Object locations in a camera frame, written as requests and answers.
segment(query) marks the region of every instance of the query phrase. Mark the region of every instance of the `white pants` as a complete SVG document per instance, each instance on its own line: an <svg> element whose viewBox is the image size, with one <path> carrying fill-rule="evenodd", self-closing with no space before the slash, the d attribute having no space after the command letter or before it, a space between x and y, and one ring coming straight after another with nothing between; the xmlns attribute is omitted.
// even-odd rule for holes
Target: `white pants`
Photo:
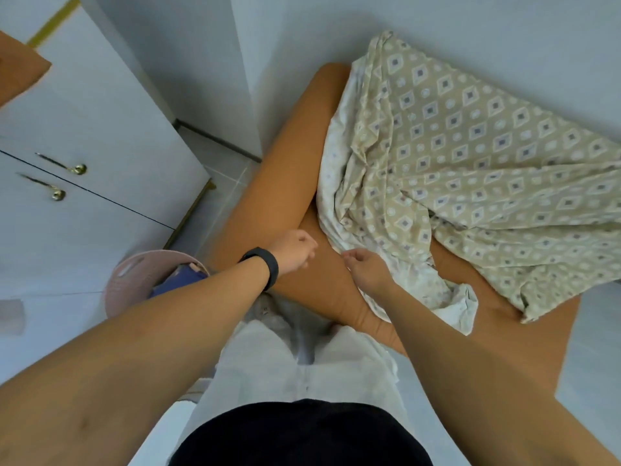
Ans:
<svg viewBox="0 0 621 466"><path fill-rule="evenodd" d="M241 322L222 350L213 381L179 444L205 422L236 407L300 399L380 407L412 432L397 391L397 364L382 345L341 327L315 348L315 363L305 366L291 352L292 333L280 316Z"/></svg>

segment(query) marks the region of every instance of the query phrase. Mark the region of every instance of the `gold trim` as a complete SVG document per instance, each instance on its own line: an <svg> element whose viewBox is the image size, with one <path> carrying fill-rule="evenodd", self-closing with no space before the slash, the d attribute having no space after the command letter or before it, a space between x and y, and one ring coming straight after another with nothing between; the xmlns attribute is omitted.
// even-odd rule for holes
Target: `gold trim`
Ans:
<svg viewBox="0 0 621 466"><path fill-rule="evenodd" d="M56 32L60 25L80 7L80 0L69 0L54 14L47 23L26 43L28 47L37 49Z"/></svg>
<svg viewBox="0 0 621 466"><path fill-rule="evenodd" d="M173 244L173 242L176 240L176 238L179 236L179 233L181 232L182 227L185 226L185 223L190 218L190 214L192 214L192 212L196 209L198 202L205 195L208 189L215 189L215 183L213 182L211 178L209 178L209 181L207 181L205 186L203 186L203 188L201 189L201 192L198 194L198 196L196 196L196 199L190 206L190 209L188 209L188 211L186 212L186 215L183 216L183 219L181 219L181 222L179 223L177 228L173 231L173 233L168 238L166 245L164 245L164 250L168 250L170 246Z"/></svg>

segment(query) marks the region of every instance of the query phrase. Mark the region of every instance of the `person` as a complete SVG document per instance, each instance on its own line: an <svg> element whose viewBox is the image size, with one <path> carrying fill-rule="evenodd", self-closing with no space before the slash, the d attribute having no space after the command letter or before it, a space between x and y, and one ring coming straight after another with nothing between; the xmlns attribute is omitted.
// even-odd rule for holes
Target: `person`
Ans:
<svg viewBox="0 0 621 466"><path fill-rule="evenodd" d="M293 230L267 251L282 275L312 264L316 246ZM549 393L395 284L381 257L355 249L343 258L391 318L432 407L473 465L619 464ZM391 357L370 337L337 328L314 365L297 367L261 320L238 326L270 277L267 259L247 258L130 308L9 380L0 387L0 462L126 465L220 360L173 466L431 464L404 414Z"/></svg>

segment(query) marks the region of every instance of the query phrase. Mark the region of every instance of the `hand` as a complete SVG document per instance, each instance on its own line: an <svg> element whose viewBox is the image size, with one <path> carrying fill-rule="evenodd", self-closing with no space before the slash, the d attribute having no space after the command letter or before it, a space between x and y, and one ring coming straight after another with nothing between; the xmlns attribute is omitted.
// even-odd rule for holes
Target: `hand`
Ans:
<svg viewBox="0 0 621 466"><path fill-rule="evenodd" d="M342 253L354 283L375 301L394 284L385 261L366 249L346 250Z"/></svg>
<svg viewBox="0 0 621 466"><path fill-rule="evenodd" d="M305 230L288 230L278 237L267 250L278 262L278 274L306 268L315 258L317 243Z"/></svg>

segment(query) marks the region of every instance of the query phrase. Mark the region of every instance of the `baseboard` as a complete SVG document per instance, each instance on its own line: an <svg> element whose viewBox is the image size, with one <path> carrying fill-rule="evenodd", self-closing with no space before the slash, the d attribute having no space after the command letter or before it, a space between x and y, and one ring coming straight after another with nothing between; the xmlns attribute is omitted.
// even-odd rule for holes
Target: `baseboard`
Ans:
<svg viewBox="0 0 621 466"><path fill-rule="evenodd" d="M250 152L244 150L243 148L239 148L237 147L237 145L233 145L230 142L227 142L224 139L220 139L219 137L213 136L211 135L209 132L205 132L203 131L203 129L200 129L196 126L193 126L185 121L183 121L183 119L175 119L173 121L173 127L176 130L179 130L180 127L185 127L186 129L190 129L190 131L197 133L198 135L202 135L203 137L206 137L209 140L213 140L214 142L218 142L218 144L223 145L224 147L230 148L231 150L243 155L244 157L250 158L251 160L257 162L257 163L261 163L262 160L259 157L256 157L254 155L252 155Z"/></svg>

